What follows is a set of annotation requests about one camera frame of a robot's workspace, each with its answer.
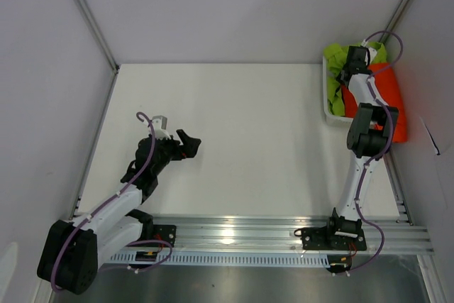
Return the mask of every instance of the white wall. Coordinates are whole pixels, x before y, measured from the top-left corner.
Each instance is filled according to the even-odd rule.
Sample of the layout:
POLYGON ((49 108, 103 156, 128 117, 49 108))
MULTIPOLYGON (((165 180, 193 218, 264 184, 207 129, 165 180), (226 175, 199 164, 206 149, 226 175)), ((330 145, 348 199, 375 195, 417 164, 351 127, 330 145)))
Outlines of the white wall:
POLYGON ((0 257, 18 243, 4 302, 22 303, 70 212, 111 71, 72 0, 0 0, 0 37, 0 257))
POLYGON ((399 0, 87 0, 119 63, 320 62, 399 0))
MULTIPOLYGON (((414 0, 397 28, 405 50, 395 68, 409 119, 409 142, 394 152, 411 213, 417 224, 429 228, 452 295, 449 302, 454 301, 453 23, 453 0, 414 0)), ((397 54, 394 43, 391 50, 397 54)))

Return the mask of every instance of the perforated metal strip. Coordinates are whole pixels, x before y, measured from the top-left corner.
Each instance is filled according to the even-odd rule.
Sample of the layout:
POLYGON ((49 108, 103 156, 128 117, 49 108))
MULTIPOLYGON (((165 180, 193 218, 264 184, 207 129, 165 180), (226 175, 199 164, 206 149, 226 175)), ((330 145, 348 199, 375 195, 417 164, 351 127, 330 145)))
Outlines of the perforated metal strip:
MULTIPOLYGON (((157 261, 167 253, 161 252, 157 261)), ((147 261, 136 261, 136 251, 125 250, 115 254, 110 263, 115 264, 151 264, 147 261)), ((263 266, 280 268, 327 268, 326 255, 306 254, 254 254, 254 253, 205 253, 177 252, 166 262, 168 265, 215 265, 215 266, 263 266)))

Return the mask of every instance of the plastic container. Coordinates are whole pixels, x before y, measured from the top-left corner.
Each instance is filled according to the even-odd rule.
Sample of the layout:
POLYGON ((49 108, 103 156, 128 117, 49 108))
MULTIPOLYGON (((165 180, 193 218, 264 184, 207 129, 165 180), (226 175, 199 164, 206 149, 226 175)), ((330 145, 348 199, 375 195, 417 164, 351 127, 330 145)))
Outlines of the plastic container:
POLYGON ((329 126, 336 126, 336 127, 350 127, 353 119, 350 117, 344 116, 336 116, 329 112, 328 106, 328 91, 327 91, 327 77, 334 77, 334 75, 328 70, 328 63, 326 62, 326 58, 323 57, 323 110, 325 111, 326 116, 326 123, 329 126))

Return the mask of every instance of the gray floor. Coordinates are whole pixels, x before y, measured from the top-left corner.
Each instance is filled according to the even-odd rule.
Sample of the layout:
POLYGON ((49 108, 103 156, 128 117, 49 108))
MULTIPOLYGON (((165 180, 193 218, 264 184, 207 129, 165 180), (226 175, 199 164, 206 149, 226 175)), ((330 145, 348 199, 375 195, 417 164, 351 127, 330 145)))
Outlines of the gray floor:
POLYGON ((381 256, 350 278, 304 268, 168 265, 139 275, 112 270, 100 273, 83 295, 66 292, 54 302, 417 303, 429 299, 416 257, 381 256))

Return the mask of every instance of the red-orange fabric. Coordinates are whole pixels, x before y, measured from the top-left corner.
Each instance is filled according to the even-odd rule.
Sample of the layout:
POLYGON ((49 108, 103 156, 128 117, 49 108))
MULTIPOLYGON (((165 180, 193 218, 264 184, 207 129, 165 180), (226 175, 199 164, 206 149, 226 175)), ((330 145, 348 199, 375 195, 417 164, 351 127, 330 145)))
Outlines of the red-orange fabric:
MULTIPOLYGON (((380 69, 386 67, 388 63, 379 63, 369 65, 369 70, 372 72, 379 71, 380 69)), ((380 95, 388 103, 389 106, 395 106, 399 110, 399 118, 397 119, 396 130, 394 131, 393 142, 406 142, 407 132, 406 132, 406 116, 404 110, 404 102, 402 101, 402 96, 400 94, 399 85, 397 84, 396 76, 394 70, 389 68, 384 72, 375 75, 375 85, 377 86, 380 95)), ((342 86, 342 98, 343 103, 345 104, 345 116, 346 117, 355 117, 358 106, 356 105, 355 97, 348 89, 342 86)))

